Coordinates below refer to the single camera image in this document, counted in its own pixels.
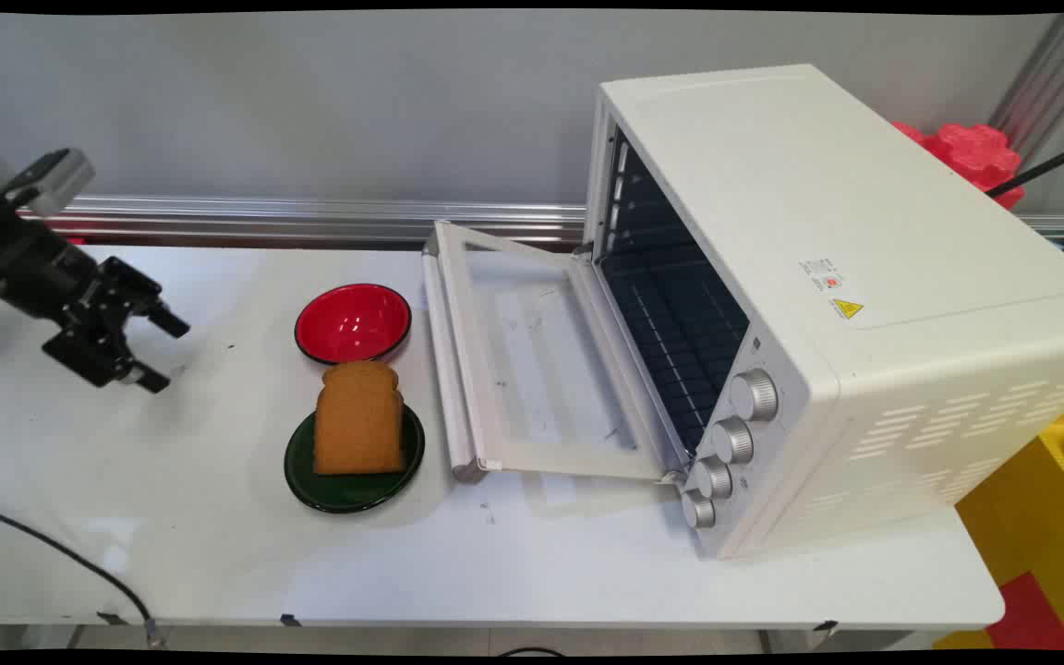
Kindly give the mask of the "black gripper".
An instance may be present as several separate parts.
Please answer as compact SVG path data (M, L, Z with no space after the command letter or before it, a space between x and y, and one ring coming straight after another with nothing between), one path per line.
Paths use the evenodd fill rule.
M100 294L100 303L96 297ZM100 262L50 227L0 207L0 300L64 327L41 351L94 387L136 384L159 394L168 376L132 354L124 328L137 316L173 338L189 333L161 284L119 257Z

